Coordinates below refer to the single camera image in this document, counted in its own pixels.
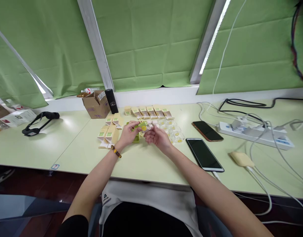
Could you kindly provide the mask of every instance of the phone screen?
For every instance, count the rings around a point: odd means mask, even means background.
[[[221,135],[219,135],[214,129],[212,129],[206,122],[197,121],[193,124],[200,130],[204,136],[211,141],[220,141],[224,140]]]
[[[202,139],[187,139],[187,143],[202,168],[223,169]]]

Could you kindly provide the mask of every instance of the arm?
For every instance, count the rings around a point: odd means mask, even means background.
[[[128,125],[124,126],[121,138],[115,144],[115,149],[119,153],[122,153],[122,150],[131,144],[141,131],[141,128],[132,131],[138,124],[139,122],[130,121]],[[118,156],[113,150],[110,150],[94,167],[80,186],[63,222],[74,215],[83,215],[88,221],[90,220],[93,206],[108,182],[117,160]]]
[[[258,218],[222,183],[194,164],[157,127],[144,135],[180,170],[201,200],[221,219],[233,236],[272,236]]]

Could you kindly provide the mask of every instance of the person's right hand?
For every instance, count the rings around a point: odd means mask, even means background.
[[[155,144],[160,151],[166,153],[170,148],[173,147],[169,140],[168,134],[165,133],[163,129],[157,128],[156,125],[153,126],[151,130],[145,132],[144,137],[148,144]]]

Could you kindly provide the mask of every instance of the black vr headset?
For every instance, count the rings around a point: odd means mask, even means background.
[[[42,117],[44,117],[44,116],[49,120],[43,126],[41,126],[40,128],[30,129],[31,125],[39,123],[42,120]],[[45,127],[53,119],[59,119],[59,114],[52,113],[52,112],[42,112],[39,115],[37,115],[37,117],[29,125],[27,125],[27,127],[25,129],[22,130],[22,133],[27,137],[35,136],[35,135],[39,134],[39,132],[42,130],[42,128]]]

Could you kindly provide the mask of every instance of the green curtain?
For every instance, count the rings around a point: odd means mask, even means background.
[[[0,1],[0,30],[54,98],[103,86],[77,1]],[[18,74],[11,65],[9,72]],[[27,81],[9,83],[16,87]]]
[[[248,0],[230,36],[215,93],[303,87],[293,67],[291,22],[298,0]],[[231,1],[203,71],[197,94],[211,94],[221,57],[243,0]],[[303,6],[295,33],[303,73]]]
[[[47,106],[33,77],[0,37],[0,98],[30,108]]]
[[[213,0],[93,0],[116,91],[189,86]]]

